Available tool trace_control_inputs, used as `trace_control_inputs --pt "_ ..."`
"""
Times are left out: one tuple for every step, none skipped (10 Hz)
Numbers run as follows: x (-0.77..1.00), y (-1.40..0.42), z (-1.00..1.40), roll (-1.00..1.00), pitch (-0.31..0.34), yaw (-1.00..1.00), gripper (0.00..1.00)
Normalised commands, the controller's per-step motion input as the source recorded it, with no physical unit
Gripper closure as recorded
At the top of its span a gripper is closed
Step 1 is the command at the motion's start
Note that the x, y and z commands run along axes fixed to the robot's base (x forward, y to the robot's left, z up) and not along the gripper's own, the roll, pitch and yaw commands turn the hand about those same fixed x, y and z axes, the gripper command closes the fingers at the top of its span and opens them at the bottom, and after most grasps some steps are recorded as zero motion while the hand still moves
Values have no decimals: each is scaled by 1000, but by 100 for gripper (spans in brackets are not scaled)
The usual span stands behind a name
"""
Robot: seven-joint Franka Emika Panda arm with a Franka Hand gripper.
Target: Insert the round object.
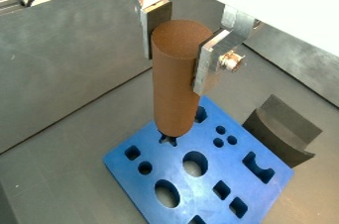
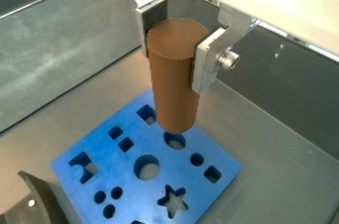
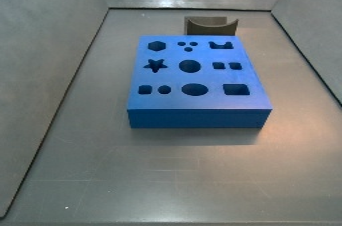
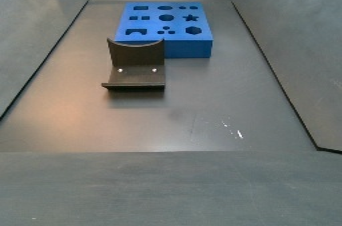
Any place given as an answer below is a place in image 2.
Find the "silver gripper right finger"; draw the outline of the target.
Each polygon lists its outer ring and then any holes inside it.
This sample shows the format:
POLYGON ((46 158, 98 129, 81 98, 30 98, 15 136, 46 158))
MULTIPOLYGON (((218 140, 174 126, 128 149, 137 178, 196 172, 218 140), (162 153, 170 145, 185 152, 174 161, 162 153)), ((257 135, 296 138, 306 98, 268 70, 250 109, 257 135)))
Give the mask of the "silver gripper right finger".
POLYGON ((192 73, 192 90, 196 93, 212 84, 220 68, 230 70, 236 66, 240 56, 232 52, 232 46, 253 29, 257 19, 222 4, 218 22, 222 27, 196 46, 192 73))

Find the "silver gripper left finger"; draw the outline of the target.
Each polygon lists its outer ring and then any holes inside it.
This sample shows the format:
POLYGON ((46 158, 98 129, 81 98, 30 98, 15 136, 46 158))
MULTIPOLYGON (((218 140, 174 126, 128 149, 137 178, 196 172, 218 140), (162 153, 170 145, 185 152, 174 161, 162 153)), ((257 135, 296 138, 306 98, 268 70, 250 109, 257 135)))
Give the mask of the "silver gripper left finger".
POLYGON ((136 23, 144 56, 148 56, 145 36, 149 29, 166 19, 166 0, 134 0, 136 23))

